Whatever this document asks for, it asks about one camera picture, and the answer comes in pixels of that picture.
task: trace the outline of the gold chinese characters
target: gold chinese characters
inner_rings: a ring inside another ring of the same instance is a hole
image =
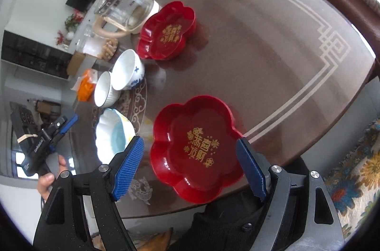
[[[175,24],[172,26],[168,25],[164,30],[162,30],[163,37],[160,39],[161,42],[177,42],[180,38],[179,33],[182,26],[180,24]]]
[[[219,147],[218,140],[212,139],[212,136],[203,137],[202,128],[193,128],[187,132],[187,138],[189,139],[189,146],[184,147],[184,152],[190,158],[193,158],[199,162],[203,162],[206,154],[209,156],[215,154],[215,150]],[[206,167],[212,166],[214,163],[213,158],[207,158],[203,163]]]

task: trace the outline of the black cabinet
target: black cabinet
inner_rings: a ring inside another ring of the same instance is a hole
[[[57,48],[4,31],[1,58],[5,61],[67,79],[66,69],[72,56]]]

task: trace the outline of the kettle handle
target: kettle handle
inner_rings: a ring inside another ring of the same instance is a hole
[[[92,24],[92,31],[95,34],[102,36],[103,38],[118,39],[131,33],[130,31],[118,31],[118,32],[106,31],[101,27],[103,22],[104,22],[103,17],[100,15],[96,15],[95,21]]]

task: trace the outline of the hand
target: hand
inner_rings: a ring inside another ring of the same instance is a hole
[[[62,173],[63,171],[67,170],[66,167],[66,160],[61,155],[58,156],[58,162],[59,162],[59,173]],[[54,182],[54,175],[52,173],[48,173],[46,175],[43,175],[39,177],[38,183],[37,183],[37,191],[39,194],[41,194],[42,198],[47,201],[47,198],[49,197],[50,191],[49,187]]]

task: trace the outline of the red flower-shaped plate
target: red flower-shaped plate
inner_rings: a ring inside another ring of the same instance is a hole
[[[154,173],[189,202],[210,202],[243,176],[235,152],[242,134],[218,98],[200,95],[166,106],[155,119],[153,137]]]
[[[194,10],[181,1],[170,2],[145,22],[136,52],[142,59],[173,59],[184,49],[195,27]]]

